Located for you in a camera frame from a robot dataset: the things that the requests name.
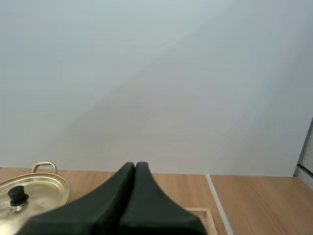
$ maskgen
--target wooden table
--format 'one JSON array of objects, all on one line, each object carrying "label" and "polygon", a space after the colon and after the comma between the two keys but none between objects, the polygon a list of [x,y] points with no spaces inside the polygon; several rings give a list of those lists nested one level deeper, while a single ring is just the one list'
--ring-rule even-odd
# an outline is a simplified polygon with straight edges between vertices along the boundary
[{"label": "wooden table", "polygon": [[211,179],[235,235],[313,235],[313,190],[299,178]]},{"label": "wooden table", "polygon": [[[26,168],[0,168],[0,182],[28,173],[30,169]],[[73,201],[114,173],[58,170],[58,174],[68,180]],[[227,235],[205,175],[154,174],[154,178],[182,207],[209,208],[218,234]],[[256,176],[211,176],[211,179],[235,235],[313,234],[313,191],[300,179]]]}]

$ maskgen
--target white wall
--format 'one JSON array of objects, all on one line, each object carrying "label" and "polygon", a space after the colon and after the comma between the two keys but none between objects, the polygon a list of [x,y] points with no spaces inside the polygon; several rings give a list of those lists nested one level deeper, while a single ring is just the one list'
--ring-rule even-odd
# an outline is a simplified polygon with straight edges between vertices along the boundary
[{"label": "white wall", "polygon": [[5,0],[1,166],[292,175],[311,0]]}]

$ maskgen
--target gold pot lid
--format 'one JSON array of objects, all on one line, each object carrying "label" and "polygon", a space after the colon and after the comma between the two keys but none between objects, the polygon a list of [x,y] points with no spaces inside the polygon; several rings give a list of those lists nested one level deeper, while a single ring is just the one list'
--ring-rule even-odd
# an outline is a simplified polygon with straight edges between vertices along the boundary
[{"label": "gold pot lid", "polygon": [[[53,173],[36,173],[41,165],[52,166]],[[30,217],[65,205],[69,192],[68,182],[51,162],[38,163],[30,174],[0,183],[0,235],[15,234]]]}]

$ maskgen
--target wooden box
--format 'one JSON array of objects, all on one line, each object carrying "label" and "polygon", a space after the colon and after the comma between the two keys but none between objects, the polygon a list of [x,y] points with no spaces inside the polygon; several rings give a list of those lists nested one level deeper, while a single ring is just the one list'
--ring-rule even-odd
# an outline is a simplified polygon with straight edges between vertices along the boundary
[{"label": "wooden box", "polygon": [[209,208],[185,208],[185,210],[198,216],[208,235],[217,235],[213,217]]}]

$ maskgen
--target metal handle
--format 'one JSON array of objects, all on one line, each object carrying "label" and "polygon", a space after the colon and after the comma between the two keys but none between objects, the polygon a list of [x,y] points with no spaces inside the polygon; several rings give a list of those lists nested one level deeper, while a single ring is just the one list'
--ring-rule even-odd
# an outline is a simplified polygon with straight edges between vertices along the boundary
[{"label": "metal handle", "polygon": [[56,175],[58,174],[58,169],[57,169],[56,165],[54,163],[51,163],[51,162],[41,162],[41,163],[35,164],[34,167],[31,170],[31,173],[36,173],[38,167],[40,167],[41,165],[50,165],[50,166],[52,166],[53,174],[56,174]]}]

